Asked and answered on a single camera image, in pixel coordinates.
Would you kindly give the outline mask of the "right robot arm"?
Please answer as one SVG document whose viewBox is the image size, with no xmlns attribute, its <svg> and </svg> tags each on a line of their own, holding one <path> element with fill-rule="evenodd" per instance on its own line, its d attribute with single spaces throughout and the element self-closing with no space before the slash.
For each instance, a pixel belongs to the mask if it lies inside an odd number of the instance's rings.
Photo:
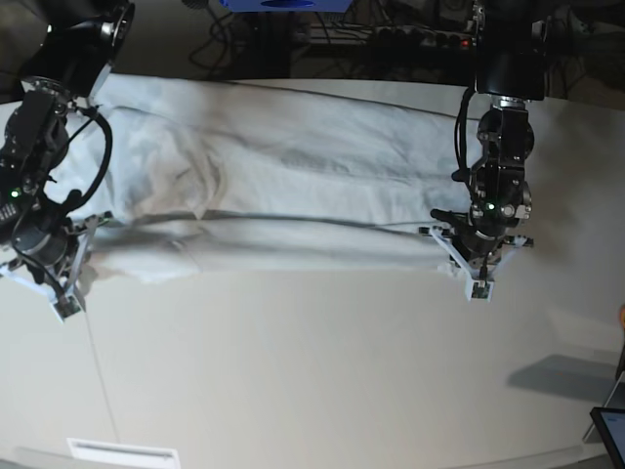
<svg viewBox="0 0 625 469">
<path fill-rule="evenodd" d="M 73 232 L 68 215 L 82 207 L 104 179 L 112 153 L 112 131 L 92 98 L 112 69 L 135 15 L 131 1 L 25 1 L 47 26 L 43 43 L 21 67 L 25 91 L 4 128 L 1 147 L 1 243 L 11 246 L 37 283 L 57 294 L 58 279 Z M 66 131 L 79 111 L 104 132 L 104 160 L 91 186 L 73 190 L 64 202 L 44 193 L 51 172 L 73 140 Z"/>
</svg>

